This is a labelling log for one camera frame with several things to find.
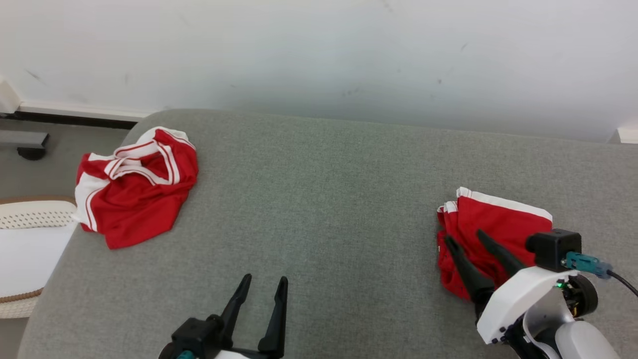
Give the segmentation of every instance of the white basket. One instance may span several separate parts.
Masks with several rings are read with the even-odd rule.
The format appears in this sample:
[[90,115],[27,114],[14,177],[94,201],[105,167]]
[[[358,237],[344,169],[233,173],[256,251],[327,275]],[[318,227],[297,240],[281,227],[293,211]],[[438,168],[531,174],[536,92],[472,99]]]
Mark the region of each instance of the white basket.
[[[0,231],[37,227],[62,227],[73,219],[76,210],[72,198],[31,197],[0,202]],[[31,315],[40,292],[27,294],[28,298],[0,303],[0,318],[21,318]],[[6,301],[9,297],[0,298]]]

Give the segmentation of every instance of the gray upholstered bench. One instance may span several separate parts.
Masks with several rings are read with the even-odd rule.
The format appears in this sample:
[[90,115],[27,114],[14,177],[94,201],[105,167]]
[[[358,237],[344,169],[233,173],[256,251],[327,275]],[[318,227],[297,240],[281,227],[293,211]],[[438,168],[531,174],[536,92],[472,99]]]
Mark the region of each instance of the gray upholstered bench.
[[[27,326],[22,359],[156,358],[189,316],[220,313],[253,274],[235,344],[254,348],[280,276],[286,358],[510,358],[436,268],[436,207],[459,186],[545,208],[558,227],[638,279],[638,150],[620,145],[372,123],[159,112],[185,131],[197,185],[169,233],[110,251],[78,229]],[[638,301],[603,284],[589,317],[638,352]]]

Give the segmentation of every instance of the white robot arm casing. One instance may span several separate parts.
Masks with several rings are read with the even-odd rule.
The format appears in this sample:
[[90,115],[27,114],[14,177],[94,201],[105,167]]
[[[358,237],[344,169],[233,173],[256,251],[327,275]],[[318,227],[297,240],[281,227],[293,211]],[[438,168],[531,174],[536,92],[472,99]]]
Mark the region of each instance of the white robot arm casing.
[[486,344],[499,340],[501,328],[507,329],[532,305],[547,294],[559,279],[567,282],[577,270],[554,272],[540,267],[519,270],[499,287],[490,298],[477,323],[477,330]]

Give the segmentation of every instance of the black cable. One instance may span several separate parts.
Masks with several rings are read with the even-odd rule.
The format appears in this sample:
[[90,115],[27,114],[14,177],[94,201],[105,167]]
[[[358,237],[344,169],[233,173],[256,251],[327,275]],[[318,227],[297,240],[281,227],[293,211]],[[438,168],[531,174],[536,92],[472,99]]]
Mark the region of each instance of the black cable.
[[618,279],[619,282],[621,282],[622,284],[624,284],[627,288],[629,288],[629,290],[635,294],[636,296],[638,296],[638,289],[636,289],[634,286],[632,286],[631,284],[629,284],[629,282],[627,282],[626,279],[624,279],[623,277],[621,277],[620,275],[618,275],[616,272],[611,271],[611,270],[607,270],[607,274],[609,274],[610,276]]

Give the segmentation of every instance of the gray floor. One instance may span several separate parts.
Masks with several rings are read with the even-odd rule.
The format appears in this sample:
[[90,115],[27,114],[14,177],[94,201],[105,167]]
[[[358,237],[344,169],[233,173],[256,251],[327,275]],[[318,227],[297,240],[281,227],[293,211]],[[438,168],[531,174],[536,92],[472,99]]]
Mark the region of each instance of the gray floor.
[[[87,126],[54,125],[0,118],[0,130],[48,132],[47,155],[27,161],[15,148],[0,147],[0,198],[28,195],[73,197],[77,165],[84,153],[112,153],[128,130]],[[0,358],[14,359],[18,353],[26,319],[0,319]]]

